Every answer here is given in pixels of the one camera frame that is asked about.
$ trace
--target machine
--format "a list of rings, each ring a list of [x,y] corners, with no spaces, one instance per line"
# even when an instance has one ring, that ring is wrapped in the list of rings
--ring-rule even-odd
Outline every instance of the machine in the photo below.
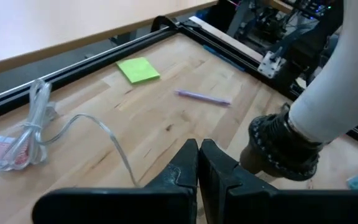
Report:
[[[358,125],[358,1],[334,4],[324,16],[341,21],[343,9],[344,18],[333,55],[292,106],[251,122],[240,165],[212,140],[198,149],[190,139],[144,188],[56,190],[35,204],[34,223],[195,223],[197,180],[208,223],[358,222],[358,191],[278,190],[252,175],[309,179],[324,145]],[[288,89],[314,65],[320,43],[341,24],[321,21],[282,57],[265,56],[266,66],[276,63],[266,79]]]

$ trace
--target clear plastic cable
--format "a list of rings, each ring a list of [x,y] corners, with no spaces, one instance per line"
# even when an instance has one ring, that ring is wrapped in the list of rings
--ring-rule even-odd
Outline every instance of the clear plastic cable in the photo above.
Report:
[[[105,132],[109,134],[111,141],[114,143],[118,153],[120,154],[122,161],[126,169],[129,172],[133,184],[138,187],[138,183],[135,180],[131,166],[128,159],[122,150],[122,147],[117,141],[117,138],[113,132],[100,120],[88,115],[77,114],[71,120],[69,120],[60,132],[53,138],[43,141],[41,131],[43,127],[47,125],[55,117],[54,104],[49,103],[49,95],[51,90],[51,84],[44,82],[43,80],[35,80],[30,88],[30,111],[27,121],[21,125],[23,127],[22,134],[16,138],[7,148],[7,150],[0,157],[0,170],[21,170],[27,167],[29,164],[38,164],[43,162],[48,157],[47,147],[49,144],[57,141],[62,137],[68,128],[80,117],[89,118],[100,126]],[[19,154],[22,152],[22,147],[28,142],[28,158],[24,163],[16,164],[15,161]]]

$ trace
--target wood grain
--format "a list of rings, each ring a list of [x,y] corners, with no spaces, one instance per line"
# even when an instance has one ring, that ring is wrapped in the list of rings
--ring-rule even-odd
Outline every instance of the wood grain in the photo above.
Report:
[[[0,72],[178,16],[217,0],[0,1]]]
[[[284,13],[291,13],[293,7],[288,5],[288,4],[285,4],[284,2],[280,1],[280,0],[268,0],[268,4],[270,6],[272,6],[273,8],[275,9],[278,9]]]
[[[248,143],[250,121],[289,101],[180,34],[130,56],[134,57],[146,57],[161,78],[130,85],[113,64],[53,92],[60,117],[45,128],[44,138],[56,134],[75,114],[92,114],[114,131],[141,185],[154,178],[188,138],[199,144],[213,138],[238,159]],[[232,105],[182,98],[174,94],[179,88],[225,98]],[[27,112],[28,106],[23,106],[0,117],[0,134],[15,136],[18,130],[13,127]],[[35,201],[53,189],[133,187],[114,145],[91,121],[76,122],[49,147],[49,156],[43,166],[0,173],[0,223],[30,223]],[[346,179],[356,174],[358,142],[343,136],[325,147],[311,180],[259,176],[280,189],[344,189]],[[198,206],[198,223],[206,223],[200,195]]]

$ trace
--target wire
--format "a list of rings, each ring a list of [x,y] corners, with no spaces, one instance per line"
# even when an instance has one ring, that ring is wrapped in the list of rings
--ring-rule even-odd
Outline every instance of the wire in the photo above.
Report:
[[[257,1],[254,0],[254,15],[256,18],[258,18],[258,5],[257,5]]]
[[[30,87],[30,110],[27,121],[22,124],[23,132],[20,137],[16,138],[12,144],[10,144],[7,150],[0,157],[0,170],[22,170],[29,164],[39,164],[47,159],[47,148],[49,144],[57,141],[61,138],[68,130],[68,128],[80,117],[89,118],[100,126],[105,132],[109,134],[111,141],[114,143],[118,153],[120,154],[122,161],[126,169],[129,172],[133,184],[138,187],[138,183],[135,180],[131,166],[129,165],[128,159],[122,150],[122,147],[117,141],[114,133],[100,120],[88,115],[88,114],[77,114],[69,122],[67,122],[60,132],[53,138],[42,141],[41,132],[43,128],[49,123],[54,117],[56,112],[54,110],[54,104],[48,103],[51,84],[44,82],[41,79],[35,80]],[[23,152],[23,147],[28,143],[28,157],[25,162],[18,164],[19,156]]]
[[[229,3],[235,5],[235,6],[236,6],[236,10],[238,9],[238,7],[240,7],[240,4],[241,4],[241,1],[240,1],[238,4],[235,3],[235,2],[233,2],[233,1],[231,1],[231,0],[226,0],[226,1],[228,1]]]

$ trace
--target purple pen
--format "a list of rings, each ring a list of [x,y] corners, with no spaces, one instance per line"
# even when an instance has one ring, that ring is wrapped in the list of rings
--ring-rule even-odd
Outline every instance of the purple pen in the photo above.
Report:
[[[204,96],[202,94],[192,93],[192,92],[186,91],[186,90],[176,90],[176,93],[179,96],[188,96],[188,97],[191,97],[191,98],[194,98],[194,99],[204,100],[204,101],[211,102],[211,103],[216,103],[216,104],[222,105],[222,106],[229,106],[231,104],[227,100],[222,100],[222,99],[211,97],[211,96]]]

